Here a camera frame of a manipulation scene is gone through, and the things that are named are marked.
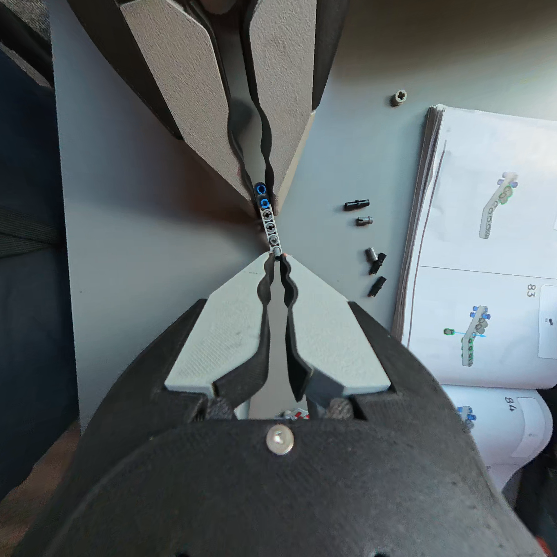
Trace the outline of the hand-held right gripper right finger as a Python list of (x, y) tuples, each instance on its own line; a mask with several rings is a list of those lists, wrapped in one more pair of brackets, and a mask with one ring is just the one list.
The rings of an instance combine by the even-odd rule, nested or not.
[(336, 398), (387, 391), (392, 383), (348, 299), (293, 256), (283, 254), (280, 265), (295, 399), (326, 408)]

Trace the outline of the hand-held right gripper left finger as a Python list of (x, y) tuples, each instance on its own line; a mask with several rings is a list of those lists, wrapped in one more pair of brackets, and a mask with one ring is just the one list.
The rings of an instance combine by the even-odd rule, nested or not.
[(273, 279), (274, 255), (264, 253), (209, 296), (164, 382), (168, 390), (221, 397), (237, 408), (261, 389)]

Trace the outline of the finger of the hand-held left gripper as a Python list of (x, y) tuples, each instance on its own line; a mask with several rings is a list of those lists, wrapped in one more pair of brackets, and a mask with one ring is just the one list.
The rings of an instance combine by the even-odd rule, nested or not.
[(249, 177), (230, 135), (230, 93), (210, 32), (177, 1), (129, 1), (120, 11), (183, 140), (213, 171), (228, 205), (254, 217)]
[(282, 209), (303, 154), (312, 108), (316, 1), (253, 1), (246, 13), (256, 106), (265, 125), (272, 202)]

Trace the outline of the grey lego beam with blue pins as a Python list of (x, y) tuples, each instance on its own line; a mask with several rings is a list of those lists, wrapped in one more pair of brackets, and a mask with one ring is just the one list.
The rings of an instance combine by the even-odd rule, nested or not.
[(270, 203), (270, 196), (267, 187), (263, 182), (258, 182), (253, 186), (254, 200), (256, 209), (261, 217), (264, 233), (269, 245), (269, 251), (272, 253), (274, 246), (281, 246), (279, 234), (275, 223), (275, 216)]

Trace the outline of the lego instruction booklet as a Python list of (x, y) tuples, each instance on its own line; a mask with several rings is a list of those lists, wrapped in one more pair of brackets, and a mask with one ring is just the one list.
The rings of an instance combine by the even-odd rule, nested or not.
[(556, 122), (428, 108), (410, 219), (392, 333), (502, 490), (556, 428)]

